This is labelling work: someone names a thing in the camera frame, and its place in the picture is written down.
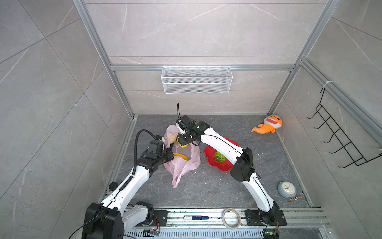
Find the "yellow lemon fruit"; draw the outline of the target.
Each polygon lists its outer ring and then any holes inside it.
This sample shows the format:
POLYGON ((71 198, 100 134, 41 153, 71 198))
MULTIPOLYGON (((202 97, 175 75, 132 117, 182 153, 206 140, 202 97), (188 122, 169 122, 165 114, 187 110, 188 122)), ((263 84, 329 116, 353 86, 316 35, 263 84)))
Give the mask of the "yellow lemon fruit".
POLYGON ((189 145, 189 143, 188 144, 181 144, 178 140, 177 140, 177 143, 178 143, 178 145, 181 147, 181 148, 185 148, 185 147, 187 147, 188 145, 189 145))

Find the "beige round fruit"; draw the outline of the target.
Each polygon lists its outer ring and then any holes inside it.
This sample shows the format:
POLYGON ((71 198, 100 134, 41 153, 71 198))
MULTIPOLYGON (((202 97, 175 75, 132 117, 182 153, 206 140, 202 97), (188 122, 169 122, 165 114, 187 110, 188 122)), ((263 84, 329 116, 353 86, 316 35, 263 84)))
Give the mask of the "beige round fruit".
POLYGON ((170 142, 170 143, 174 143, 176 140, 177 140, 177 137, 176 137, 175 135, 173 135, 173 134, 170 134, 170 140, 169 140, 169 142, 170 142))

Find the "pink plastic bag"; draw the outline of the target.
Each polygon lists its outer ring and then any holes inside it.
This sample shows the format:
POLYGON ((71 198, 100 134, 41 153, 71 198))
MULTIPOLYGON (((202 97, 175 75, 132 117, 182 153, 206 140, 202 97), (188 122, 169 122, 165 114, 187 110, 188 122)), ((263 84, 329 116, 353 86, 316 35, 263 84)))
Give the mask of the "pink plastic bag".
POLYGON ((183 160, 181 157, 174 157, 174 160, 164 164, 166 170, 173 176, 172 186, 177 188, 181 181, 182 176, 187 174, 192 170, 196 170, 201 164, 201 150, 199 146, 194 146, 189 144, 185 148, 181 148, 177 141, 170 143, 170 134, 178 136, 180 133, 179 129, 175 125, 169 125, 164 134, 164 143, 167 148, 171 148, 174 153, 179 153, 185 155, 189 161, 183 160))

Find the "green bumpy fruit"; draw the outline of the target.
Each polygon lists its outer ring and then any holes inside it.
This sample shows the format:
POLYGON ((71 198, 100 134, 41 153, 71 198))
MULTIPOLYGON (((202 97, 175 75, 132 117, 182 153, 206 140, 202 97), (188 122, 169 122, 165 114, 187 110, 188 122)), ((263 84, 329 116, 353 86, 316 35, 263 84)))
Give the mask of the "green bumpy fruit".
POLYGON ((225 162, 226 161, 226 157, 222 154, 222 153, 220 153, 220 152, 215 152, 215 154, 214 154, 214 160, 216 161, 216 162, 218 162, 218 163, 223 163, 223 162, 225 162))

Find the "red flower-shaped bowl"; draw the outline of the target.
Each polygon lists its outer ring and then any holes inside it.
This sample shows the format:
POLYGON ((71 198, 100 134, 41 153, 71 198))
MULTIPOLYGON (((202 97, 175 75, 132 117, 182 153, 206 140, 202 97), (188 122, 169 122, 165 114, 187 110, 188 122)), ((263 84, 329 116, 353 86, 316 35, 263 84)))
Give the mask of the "red flower-shaped bowl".
POLYGON ((238 142, 222 136, 202 136, 202 142, 208 145, 204 150, 204 154, 209 165, 217 167, 220 171, 224 172, 230 171, 235 164, 230 159, 235 161, 243 151, 238 142), (223 149, 224 152, 229 154, 230 158, 216 150, 214 146, 218 146, 218 149, 223 149))

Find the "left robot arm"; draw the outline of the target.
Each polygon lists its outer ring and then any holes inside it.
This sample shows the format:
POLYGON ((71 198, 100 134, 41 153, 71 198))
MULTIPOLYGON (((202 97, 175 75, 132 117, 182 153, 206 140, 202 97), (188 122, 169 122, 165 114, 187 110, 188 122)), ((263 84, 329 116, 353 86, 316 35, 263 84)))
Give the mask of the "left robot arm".
POLYGON ((138 189, 152 176, 159 165, 174 159, 172 147, 153 140, 136 160, 130 174, 100 203, 91 203, 84 218, 82 239, 122 239, 125 232, 140 223, 151 223, 153 206, 138 202, 128 205, 138 189))

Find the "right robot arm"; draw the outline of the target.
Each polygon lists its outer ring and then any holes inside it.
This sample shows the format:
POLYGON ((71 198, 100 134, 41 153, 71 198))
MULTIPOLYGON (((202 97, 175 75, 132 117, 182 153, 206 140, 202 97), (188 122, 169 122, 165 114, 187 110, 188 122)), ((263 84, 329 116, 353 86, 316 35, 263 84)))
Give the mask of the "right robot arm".
POLYGON ((230 175, 236 181, 243 183, 254 198, 262 222, 270 224, 276 221, 280 208, 261 184, 254 168, 253 153, 250 148, 234 145, 204 121, 196 122, 186 115, 178 116, 176 126, 180 131, 177 136, 180 146, 200 141, 221 153, 233 165, 230 175))

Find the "yellow banana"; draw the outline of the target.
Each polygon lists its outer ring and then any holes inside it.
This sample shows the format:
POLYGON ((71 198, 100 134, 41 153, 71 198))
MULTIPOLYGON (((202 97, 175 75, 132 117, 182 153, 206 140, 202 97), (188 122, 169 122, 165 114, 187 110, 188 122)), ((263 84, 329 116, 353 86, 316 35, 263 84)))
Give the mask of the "yellow banana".
POLYGON ((181 157, 185 161, 189 161, 189 159, 185 155, 183 155, 183 154, 174 153, 174 157, 176 157, 176 156, 181 157))

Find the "blue white marker pen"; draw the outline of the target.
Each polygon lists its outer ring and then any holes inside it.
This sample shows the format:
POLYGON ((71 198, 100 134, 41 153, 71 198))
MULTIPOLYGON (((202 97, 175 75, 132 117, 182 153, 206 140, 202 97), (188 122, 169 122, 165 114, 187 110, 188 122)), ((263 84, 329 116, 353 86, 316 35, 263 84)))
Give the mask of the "blue white marker pen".
POLYGON ((196 221, 196 220, 209 220, 209 216, 202 216, 202 215, 192 215, 192 216, 184 216, 183 219, 185 221, 196 221))

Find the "orange shark plush toy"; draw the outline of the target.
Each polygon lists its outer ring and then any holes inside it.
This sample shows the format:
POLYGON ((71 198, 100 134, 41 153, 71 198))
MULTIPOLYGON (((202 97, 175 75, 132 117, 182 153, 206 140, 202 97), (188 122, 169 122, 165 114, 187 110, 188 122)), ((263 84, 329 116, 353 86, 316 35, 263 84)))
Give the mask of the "orange shark plush toy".
POLYGON ((269 132, 275 133, 276 129, 281 128, 283 122, 278 115, 267 116, 262 124, 259 124, 257 127, 254 127, 251 132, 256 132, 259 134, 267 134, 269 132))

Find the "white tape roll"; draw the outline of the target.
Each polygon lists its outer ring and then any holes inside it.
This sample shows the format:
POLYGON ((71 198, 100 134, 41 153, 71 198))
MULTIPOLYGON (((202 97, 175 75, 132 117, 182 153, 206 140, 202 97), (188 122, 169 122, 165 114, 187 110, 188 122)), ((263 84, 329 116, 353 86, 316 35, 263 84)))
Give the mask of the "white tape roll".
POLYGON ((221 220, 223 225, 229 230, 236 230, 242 225, 240 213, 233 208, 225 209, 221 220))

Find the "small grey alarm clock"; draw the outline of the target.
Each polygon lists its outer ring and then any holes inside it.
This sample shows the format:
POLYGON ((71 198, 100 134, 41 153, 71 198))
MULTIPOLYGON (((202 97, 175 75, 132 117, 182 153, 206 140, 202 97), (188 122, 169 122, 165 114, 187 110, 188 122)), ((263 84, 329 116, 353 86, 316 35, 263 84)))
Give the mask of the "small grey alarm clock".
POLYGON ((289 181, 282 181, 278 184, 278 192, 284 198, 294 198, 297 195, 297 188, 289 181))

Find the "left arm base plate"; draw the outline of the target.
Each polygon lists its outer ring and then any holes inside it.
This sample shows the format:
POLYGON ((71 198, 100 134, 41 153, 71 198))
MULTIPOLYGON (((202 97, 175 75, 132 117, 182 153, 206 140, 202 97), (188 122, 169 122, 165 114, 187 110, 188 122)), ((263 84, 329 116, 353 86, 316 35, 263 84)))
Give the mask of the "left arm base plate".
POLYGON ((167 225, 168 213, 167 210, 149 211, 146 220, 141 225, 144 227, 164 227, 167 225))

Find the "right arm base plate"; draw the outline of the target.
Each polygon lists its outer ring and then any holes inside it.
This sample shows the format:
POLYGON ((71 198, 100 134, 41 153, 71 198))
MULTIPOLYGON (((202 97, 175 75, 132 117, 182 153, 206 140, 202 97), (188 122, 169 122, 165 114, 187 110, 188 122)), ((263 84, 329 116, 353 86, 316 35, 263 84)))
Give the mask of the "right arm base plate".
POLYGON ((284 212, 279 210, 276 214, 271 215, 259 210, 247 209, 244 211, 245 219, 248 226, 286 226, 287 221, 284 212))

